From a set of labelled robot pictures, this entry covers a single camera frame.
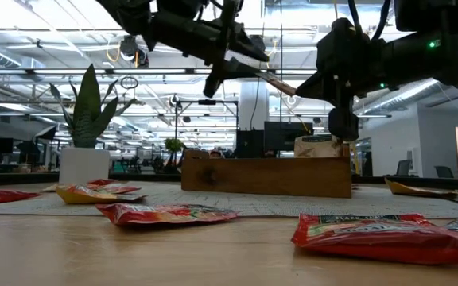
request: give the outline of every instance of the wooden box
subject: wooden box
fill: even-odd
[[[181,169],[184,191],[351,198],[348,157],[209,159],[187,151]]]

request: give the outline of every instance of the robotic arm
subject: robotic arm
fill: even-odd
[[[317,45],[316,74],[297,88],[297,95],[333,104],[329,131],[346,141],[359,136],[359,119],[351,109],[354,95],[396,90],[430,77],[458,88],[458,1],[395,0],[397,29],[415,33],[388,43],[379,39],[382,29],[372,39],[361,32],[354,0],[351,4],[356,27],[345,18],[333,22]],[[386,0],[378,27],[384,26],[389,5]]]
[[[153,51],[157,42],[195,56],[212,64],[204,94],[212,97],[225,79],[255,77],[241,63],[224,59],[227,50],[241,53],[256,60],[268,61],[268,56],[247,36],[243,24],[235,17],[242,9],[243,0],[224,0],[220,18],[213,21],[194,20],[202,15],[208,0],[157,0],[158,11],[151,13],[153,0],[96,0],[132,36],[142,35],[148,49]]]
[[[223,6],[217,3],[222,14],[214,21],[194,20],[202,15],[208,0],[157,0],[155,14],[149,9],[151,1],[97,0],[130,35],[142,35],[150,51],[161,42],[181,50],[184,56],[212,64],[204,88],[207,97],[212,97],[225,79],[269,76],[235,59],[224,59],[227,50],[232,50],[269,60],[246,35],[243,25],[235,22],[243,0],[224,0]],[[328,116],[330,133],[345,141],[358,138],[359,119],[352,113],[355,95],[364,97],[381,88],[395,90],[430,77],[458,87],[458,0],[395,0],[397,29],[414,33],[389,43],[379,36],[390,0],[384,2],[372,39],[362,32],[355,0],[348,0],[348,4],[355,25],[345,18],[333,22],[332,31],[317,44],[316,74],[296,89],[297,95],[322,99],[335,107]]]

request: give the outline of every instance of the wall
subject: wall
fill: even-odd
[[[418,122],[421,134],[421,161],[423,175],[436,178],[434,166],[446,166],[458,177],[458,150],[456,127],[458,109],[436,110],[420,107]]]
[[[360,130],[360,139],[371,139],[374,176],[395,174],[398,162],[407,159],[408,150],[420,150],[417,104],[389,114],[392,118],[370,119]],[[422,176],[421,157],[417,158],[415,168],[417,174]]]

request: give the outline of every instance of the pillar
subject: pillar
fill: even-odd
[[[240,130],[264,130],[264,121],[268,121],[269,97],[270,93],[263,80],[242,83],[239,92]]]

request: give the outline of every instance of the wooden table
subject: wooden table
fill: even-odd
[[[289,241],[296,224],[239,218],[128,230],[103,217],[0,215],[0,286],[458,285],[458,265],[303,253]]]

